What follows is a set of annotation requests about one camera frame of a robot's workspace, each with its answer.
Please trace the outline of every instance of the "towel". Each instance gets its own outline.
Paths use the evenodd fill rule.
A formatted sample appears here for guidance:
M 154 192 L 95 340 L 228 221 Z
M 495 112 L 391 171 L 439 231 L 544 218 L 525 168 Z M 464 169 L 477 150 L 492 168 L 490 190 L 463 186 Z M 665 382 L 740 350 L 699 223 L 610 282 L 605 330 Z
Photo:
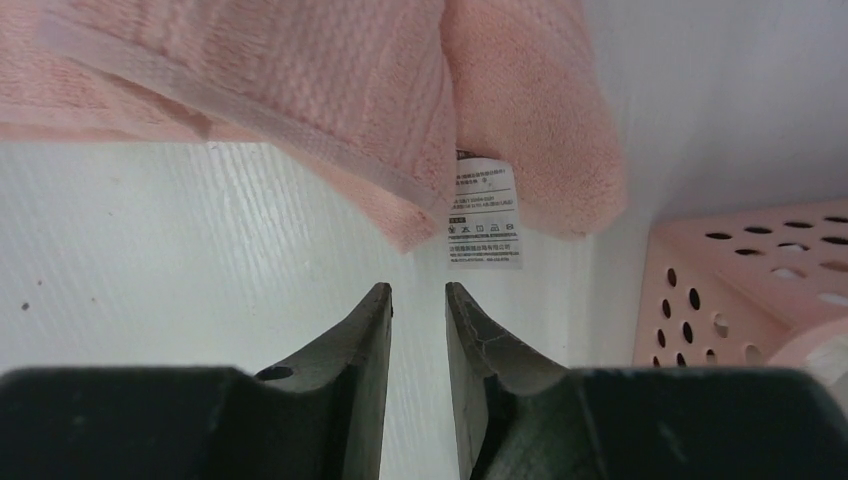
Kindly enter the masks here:
M 513 165 L 531 227 L 622 204 L 570 0 L 2 0 L 0 52 L 0 138 L 268 141 L 400 251 L 445 228 L 457 134 Z
M 457 146 L 510 163 L 522 224 L 561 238 L 608 226 L 626 188 L 579 0 L 449 0 L 442 45 Z

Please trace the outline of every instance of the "white surface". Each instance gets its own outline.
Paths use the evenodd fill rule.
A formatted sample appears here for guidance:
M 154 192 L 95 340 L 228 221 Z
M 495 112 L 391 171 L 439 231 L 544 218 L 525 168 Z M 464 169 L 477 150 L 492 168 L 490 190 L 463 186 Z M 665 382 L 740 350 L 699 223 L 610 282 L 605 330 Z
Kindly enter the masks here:
M 632 207 L 609 231 L 576 243 L 529 232 L 523 271 L 448 273 L 445 238 L 394 253 L 264 145 L 0 146 L 0 369 L 252 372 L 389 281 L 382 478 L 457 478 L 445 282 L 557 361 L 627 363 L 652 221 L 848 194 L 844 1 L 586 10 L 631 170 Z

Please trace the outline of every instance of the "fabric tag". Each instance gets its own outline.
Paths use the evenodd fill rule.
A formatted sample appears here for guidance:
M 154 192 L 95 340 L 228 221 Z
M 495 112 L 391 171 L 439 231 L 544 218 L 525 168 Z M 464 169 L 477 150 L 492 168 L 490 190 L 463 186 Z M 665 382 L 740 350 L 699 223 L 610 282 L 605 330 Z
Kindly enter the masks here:
M 520 269 L 518 195 L 512 167 L 458 151 L 456 200 L 448 223 L 451 269 Z

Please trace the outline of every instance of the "care label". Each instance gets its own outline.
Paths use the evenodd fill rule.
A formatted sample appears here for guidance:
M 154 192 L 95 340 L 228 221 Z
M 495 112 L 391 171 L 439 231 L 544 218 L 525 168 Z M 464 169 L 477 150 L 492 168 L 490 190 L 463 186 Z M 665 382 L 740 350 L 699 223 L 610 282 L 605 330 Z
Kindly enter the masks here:
M 450 268 L 521 268 L 518 195 L 512 167 L 457 152 L 456 200 L 448 224 Z

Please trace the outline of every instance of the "perforated basket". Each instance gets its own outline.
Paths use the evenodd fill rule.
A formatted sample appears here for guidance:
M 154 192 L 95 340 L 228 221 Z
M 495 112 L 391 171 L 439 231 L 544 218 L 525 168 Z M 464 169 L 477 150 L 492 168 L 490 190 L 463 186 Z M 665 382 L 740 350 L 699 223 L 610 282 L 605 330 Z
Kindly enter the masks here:
M 636 365 L 799 367 L 848 333 L 848 200 L 651 232 Z

